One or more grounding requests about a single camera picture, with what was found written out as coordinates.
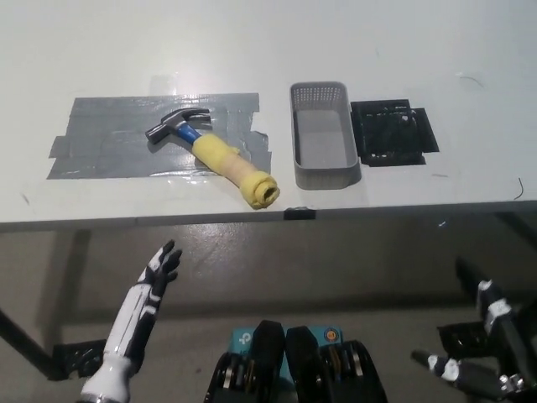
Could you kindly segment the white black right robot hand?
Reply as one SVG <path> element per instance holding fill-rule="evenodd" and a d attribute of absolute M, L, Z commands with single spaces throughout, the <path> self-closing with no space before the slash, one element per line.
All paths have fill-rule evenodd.
<path fill-rule="evenodd" d="M 456 277 L 479 320 L 438 328 L 444 356 L 416 349 L 411 358 L 472 398 L 535 402 L 536 302 L 515 310 L 499 285 L 463 258 Z"/>

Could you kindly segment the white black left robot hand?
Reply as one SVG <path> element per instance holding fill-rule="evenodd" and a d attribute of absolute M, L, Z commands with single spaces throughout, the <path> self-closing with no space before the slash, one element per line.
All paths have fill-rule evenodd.
<path fill-rule="evenodd" d="M 104 349 L 106 359 L 118 356 L 136 374 L 143 363 L 145 348 L 159 313 L 168 284 L 177 276 L 182 250 L 170 240 L 147 263 L 118 311 Z"/>

